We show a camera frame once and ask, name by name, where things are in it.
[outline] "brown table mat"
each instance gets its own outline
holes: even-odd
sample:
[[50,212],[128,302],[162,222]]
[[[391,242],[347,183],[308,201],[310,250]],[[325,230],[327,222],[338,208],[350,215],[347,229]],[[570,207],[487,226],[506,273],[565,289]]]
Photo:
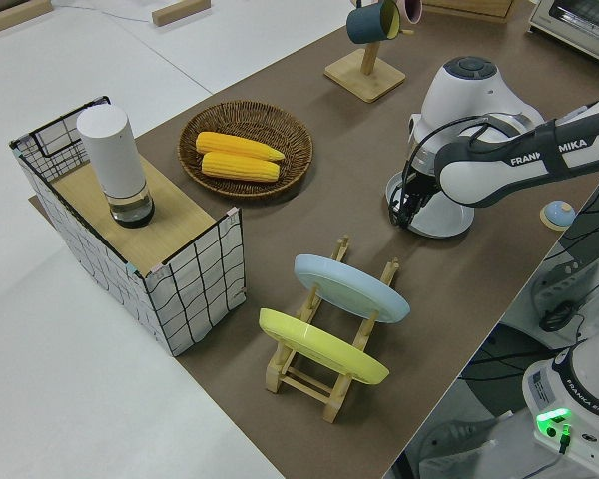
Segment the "brown table mat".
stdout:
[[[425,239],[388,221],[384,189],[403,166],[408,117],[420,112],[447,60],[494,61],[546,119],[599,99],[599,63],[527,33],[530,12],[519,2],[504,25],[424,14],[414,36],[382,43],[379,58],[406,81],[373,104],[323,75],[357,48],[340,29],[138,139],[141,153],[217,218],[236,202],[194,183],[180,166],[176,147],[188,120],[223,101],[257,100],[292,113],[312,134],[313,164],[294,198],[238,203],[247,302],[178,358],[286,477],[381,477],[558,239],[539,220],[540,208],[556,199],[578,208],[598,184],[599,174],[518,192],[477,210],[468,233],[453,239]],[[305,296],[293,274],[295,256],[329,255],[343,234],[350,235],[346,262],[369,274],[379,276],[399,258],[394,287],[412,313],[377,325],[366,351],[391,373],[378,386],[354,384],[331,425],[308,396],[284,386],[277,395],[265,390],[276,346],[260,331],[258,313],[295,314]],[[325,304],[314,324],[352,340],[358,321]]]

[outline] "grid-patterned box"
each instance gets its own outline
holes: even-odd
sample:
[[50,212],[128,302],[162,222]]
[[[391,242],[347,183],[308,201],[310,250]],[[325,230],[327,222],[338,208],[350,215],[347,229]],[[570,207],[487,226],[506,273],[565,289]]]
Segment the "grid-patterned box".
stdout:
[[54,181],[89,161],[76,130],[102,97],[11,142],[49,220],[88,274],[171,354],[200,341],[246,300],[242,214],[232,209],[145,275],[64,198]]

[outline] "woven basket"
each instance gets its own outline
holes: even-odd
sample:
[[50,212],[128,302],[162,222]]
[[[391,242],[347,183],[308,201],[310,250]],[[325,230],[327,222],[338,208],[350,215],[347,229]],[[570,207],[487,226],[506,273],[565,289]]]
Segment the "woven basket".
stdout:
[[[202,173],[202,155],[196,151],[199,132],[218,132],[256,140],[285,154],[280,178],[274,183],[213,178]],[[312,160],[312,140],[305,126],[284,110],[248,100],[220,103],[193,117],[180,136],[178,158],[185,171],[204,187],[227,197],[264,199],[295,185]]]

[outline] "plate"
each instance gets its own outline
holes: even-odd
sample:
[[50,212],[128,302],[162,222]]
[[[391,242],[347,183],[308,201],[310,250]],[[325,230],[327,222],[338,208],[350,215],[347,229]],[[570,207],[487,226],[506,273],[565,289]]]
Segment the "plate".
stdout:
[[[401,183],[401,172],[395,174],[386,185],[386,201],[390,202],[394,188]],[[397,188],[396,198],[401,195]],[[444,192],[432,196],[412,219],[408,229],[429,238],[450,238],[468,230],[475,218],[475,211],[451,200]]]
[[351,344],[299,319],[260,309],[262,331],[308,359],[364,384],[379,384],[388,369]]
[[369,319],[377,311],[377,322],[400,322],[410,313],[408,302],[394,289],[343,262],[300,254],[295,273],[306,289],[316,285],[319,297],[356,316]]
[[[242,182],[213,178],[202,173],[202,155],[196,151],[199,132],[218,132],[256,140],[281,151],[280,178],[274,183]],[[184,170],[200,185],[223,196],[265,199],[296,185],[312,161],[312,139],[291,114],[266,103],[236,100],[203,110],[184,127],[178,145]]]

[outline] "corn cob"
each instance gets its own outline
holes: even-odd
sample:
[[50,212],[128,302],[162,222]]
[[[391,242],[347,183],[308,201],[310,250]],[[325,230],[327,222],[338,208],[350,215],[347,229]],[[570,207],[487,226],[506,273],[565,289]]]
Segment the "corn cob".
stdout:
[[230,153],[208,152],[202,158],[202,173],[230,180],[272,183],[280,177],[280,165]]
[[208,152],[226,152],[272,162],[284,159],[284,153],[267,144],[217,132],[199,132],[196,150],[202,155]]

